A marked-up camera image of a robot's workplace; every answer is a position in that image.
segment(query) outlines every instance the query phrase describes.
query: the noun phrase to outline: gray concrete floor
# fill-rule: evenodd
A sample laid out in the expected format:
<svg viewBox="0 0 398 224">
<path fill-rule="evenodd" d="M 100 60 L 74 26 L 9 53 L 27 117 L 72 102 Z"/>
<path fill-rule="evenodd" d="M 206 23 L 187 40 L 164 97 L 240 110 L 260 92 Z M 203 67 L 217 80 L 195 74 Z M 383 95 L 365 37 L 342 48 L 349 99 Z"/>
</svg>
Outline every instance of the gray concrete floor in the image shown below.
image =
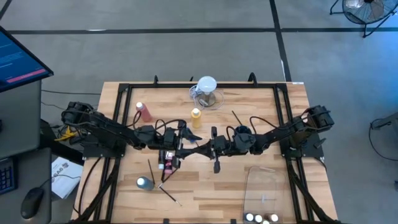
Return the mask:
<svg viewBox="0 0 398 224">
<path fill-rule="evenodd" d="M 0 7 L 6 1 L 0 0 Z M 283 28 L 359 27 L 329 16 L 334 0 L 276 0 Z M 268 0 L 13 0 L 0 25 L 9 30 L 273 27 Z M 384 27 L 398 27 L 393 17 Z M 105 81 L 188 80 L 203 75 L 243 81 L 283 81 L 275 34 L 16 35 L 55 71 L 43 88 L 101 91 Z M 331 191 L 346 223 L 396 223 L 398 163 L 371 149 L 370 121 L 398 111 L 398 33 L 284 33 L 292 80 L 305 82 L 312 105 L 331 110 L 335 126 L 323 134 Z M 97 104 L 98 96 L 43 93 L 66 107 L 71 100 Z M 60 110 L 43 106 L 42 118 L 60 123 Z M 398 158 L 391 127 L 373 132 L 376 147 Z M 70 218 L 75 193 L 53 203 L 54 223 Z"/>
</svg>

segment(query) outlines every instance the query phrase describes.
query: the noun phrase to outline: wooden tabletop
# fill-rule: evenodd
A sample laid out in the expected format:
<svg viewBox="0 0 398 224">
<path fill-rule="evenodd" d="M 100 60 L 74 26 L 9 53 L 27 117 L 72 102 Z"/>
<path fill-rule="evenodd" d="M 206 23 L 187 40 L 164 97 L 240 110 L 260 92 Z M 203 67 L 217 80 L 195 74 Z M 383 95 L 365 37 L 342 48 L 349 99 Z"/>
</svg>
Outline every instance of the wooden tabletop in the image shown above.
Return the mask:
<svg viewBox="0 0 398 224">
<path fill-rule="evenodd" d="M 117 82 L 104 83 L 99 101 L 98 111 L 109 118 L 113 116 L 118 85 Z M 305 87 L 303 84 L 295 83 L 287 83 L 287 87 L 292 112 L 294 116 L 297 116 L 309 107 Z M 232 110 L 246 126 L 250 126 L 250 116 L 260 116 L 278 124 L 275 100 L 271 89 L 226 88 L 218 90 L 224 94 L 224 105 L 214 111 L 203 110 L 202 127 L 199 129 L 192 128 L 194 134 L 203 138 L 202 141 L 198 141 L 199 145 L 209 140 L 212 126 L 218 128 L 218 135 L 225 135 L 228 125 L 239 125 L 231 112 Z M 284 108 L 283 97 L 282 94 L 280 95 Z M 126 96 L 123 96 L 120 111 L 123 111 L 125 99 Z M 188 127 L 191 128 L 190 112 L 194 106 L 188 95 L 188 89 L 134 89 L 128 124 L 132 122 L 132 117 L 136 112 L 135 104 L 138 101 L 147 105 L 154 121 L 157 119 L 165 121 L 177 118 L 184 119 L 188 122 Z M 265 133 L 272 129 L 271 126 L 259 120 L 254 120 L 254 125 L 259 133 Z M 184 147 L 195 147 L 195 145 L 185 142 Z M 235 218 L 238 223 L 241 223 L 246 177 L 248 170 L 254 166 L 275 170 L 280 178 L 273 184 L 262 185 L 257 183 L 256 185 L 256 183 L 252 183 L 254 187 L 251 187 L 251 191 L 246 194 L 246 197 L 252 197 L 251 195 L 275 197 L 272 200 L 275 200 L 273 206 L 280 218 L 279 223 L 295 223 L 289 182 L 286 179 L 286 164 L 285 159 L 280 155 L 279 143 L 272 144 L 260 156 L 248 154 L 246 156 L 221 157 L 221 172 L 219 174 L 213 173 L 213 161 L 210 161 L 207 157 L 197 154 L 187 157 L 182 161 L 181 169 L 164 184 L 164 189 L 173 195 L 183 205 L 182 207 L 174 203 L 160 189 L 145 192 L 137 188 L 136 180 L 138 177 L 143 175 L 150 178 L 148 159 L 152 164 L 155 180 L 159 183 L 161 171 L 157 169 L 158 151 L 149 149 L 138 151 L 130 146 L 127 147 L 126 155 L 121 160 L 112 223 L 160 223 L 163 222 L 163 218 L 169 218 L 171 223 L 229 223 L 232 218 Z M 84 180 L 95 160 L 93 158 L 85 162 L 75 202 L 76 207 L 78 207 L 78 199 Z M 325 168 L 312 158 L 303 158 L 303 163 L 310 193 L 326 214 L 337 219 Z M 86 208 L 97 194 L 102 169 L 103 159 L 97 164 L 90 176 L 83 195 L 82 208 Z M 302 216 L 306 218 L 303 198 L 301 193 L 298 195 Z M 107 203 L 108 193 L 103 201 L 102 218 L 105 216 Z M 73 212 L 72 218 L 76 217 L 77 214 Z"/>
</svg>

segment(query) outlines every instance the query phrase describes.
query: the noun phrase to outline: white paper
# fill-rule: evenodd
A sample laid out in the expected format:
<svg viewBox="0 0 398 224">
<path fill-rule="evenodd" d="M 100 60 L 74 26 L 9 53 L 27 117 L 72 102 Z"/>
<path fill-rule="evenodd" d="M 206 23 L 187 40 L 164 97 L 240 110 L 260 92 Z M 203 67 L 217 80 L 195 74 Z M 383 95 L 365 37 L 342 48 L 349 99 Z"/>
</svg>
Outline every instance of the white paper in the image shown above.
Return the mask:
<svg viewBox="0 0 398 224">
<path fill-rule="evenodd" d="M 70 162 L 67 159 L 58 157 L 52 162 L 51 176 L 68 175 L 70 177 L 80 177 L 83 172 L 83 166 Z M 80 178 L 71 179 L 65 176 L 59 176 L 52 179 L 52 192 L 64 199 L 72 192 L 79 183 Z"/>
</svg>

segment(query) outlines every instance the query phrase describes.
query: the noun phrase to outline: yellow bottle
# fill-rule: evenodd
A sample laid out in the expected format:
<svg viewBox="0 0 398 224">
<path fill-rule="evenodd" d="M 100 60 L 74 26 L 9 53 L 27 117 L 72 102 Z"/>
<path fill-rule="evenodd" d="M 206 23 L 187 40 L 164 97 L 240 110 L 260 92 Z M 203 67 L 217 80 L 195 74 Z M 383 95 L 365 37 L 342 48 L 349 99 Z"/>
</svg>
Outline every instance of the yellow bottle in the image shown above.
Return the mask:
<svg viewBox="0 0 398 224">
<path fill-rule="evenodd" d="M 195 108 L 192 110 L 191 122 L 192 122 L 193 128 L 200 128 L 200 126 L 201 126 L 200 116 L 201 116 L 201 111 L 198 108 Z"/>
</svg>

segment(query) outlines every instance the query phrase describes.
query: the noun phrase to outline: desk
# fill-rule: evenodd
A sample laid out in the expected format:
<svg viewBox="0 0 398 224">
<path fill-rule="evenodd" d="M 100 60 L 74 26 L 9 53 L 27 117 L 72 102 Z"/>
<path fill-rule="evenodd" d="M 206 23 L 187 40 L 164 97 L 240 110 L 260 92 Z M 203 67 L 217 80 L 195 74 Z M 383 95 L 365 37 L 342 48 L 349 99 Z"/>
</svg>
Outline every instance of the desk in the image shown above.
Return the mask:
<svg viewBox="0 0 398 224">
<path fill-rule="evenodd" d="M 98 110 L 105 116 L 112 118 L 118 93 L 119 83 L 107 82 L 104 84 Z M 309 107 L 304 85 L 288 83 L 290 105 L 294 116 L 301 114 Z M 237 114 L 244 125 L 249 125 L 249 117 L 252 115 L 268 119 L 278 124 L 277 112 L 273 91 L 263 88 L 226 88 L 218 89 L 225 97 L 224 105 L 216 110 L 202 111 L 202 127 L 192 129 L 194 134 L 201 136 L 199 145 L 206 143 L 210 138 L 212 126 L 218 127 L 218 134 L 226 134 L 228 125 L 237 126 L 239 123 L 231 110 Z M 180 118 L 190 124 L 190 112 L 193 102 L 189 98 L 188 89 L 184 88 L 136 88 L 133 89 L 129 116 L 127 123 L 132 123 L 135 114 L 135 104 L 144 102 L 151 114 L 156 119 L 165 121 Z M 259 133 L 265 133 L 272 129 L 266 123 L 255 120 L 254 125 Z M 182 161 L 178 170 L 165 184 L 164 189 L 172 194 L 183 206 L 180 207 L 171 199 L 156 189 L 152 192 L 144 192 L 136 187 L 136 179 L 141 176 L 150 177 L 147 159 L 151 161 L 155 179 L 160 180 L 160 170 L 157 167 L 158 151 L 145 149 L 138 151 L 128 146 L 126 155 L 121 160 L 118 176 L 118 187 L 114 201 L 112 223 L 160 223 L 163 218 L 169 218 L 171 223 L 178 222 L 205 222 L 205 223 L 229 223 L 232 218 L 241 223 L 242 204 L 244 198 L 244 183 L 247 172 L 251 166 L 264 166 L 287 173 L 285 159 L 280 154 L 279 144 L 275 143 L 260 156 L 246 155 L 235 157 L 221 157 L 221 172 L 213 173 L 213 161 L 201 155 L 192 155 Z M 96 159 L 88 159 L 85 162 L 82 179 L 85 179 L 88 171 Z M 303 158 L 308 188 L 312 196 L 324 211 L 337 219 L 335 206 L 330 192 L 330 187 L 324 167 L 315 159 Z M 83 197 L 83 208 L 87 207 L 98 192 L 103 159 L 94 169 Z M 79 186 L 78 195 L 81 192 L 82 183 Z M 294 210 L 292 199 L 287 185 L 280 186 L 285 193 L 284 213 L 279 215 L 283 223 L 294 223 Z M 303 218 L 306 218 L 304 202 L 299 194 Z M 105 195 L 102 204 L 101 218 L 105 217 L 108 195 Z"/>
<path fill-rule="evenodd" d="M 4 223 L 48 223 L 51 220 L 51 182 L 44 186 L 39 211 L 22 219 L 21 203 L 28 191 L 51 177 L 51 150 L 40 145 L 41 81 L 0 93 L 0 158 L 15 156 L 18 189 L 0 195 L 0 217 Z"/>
</svg>

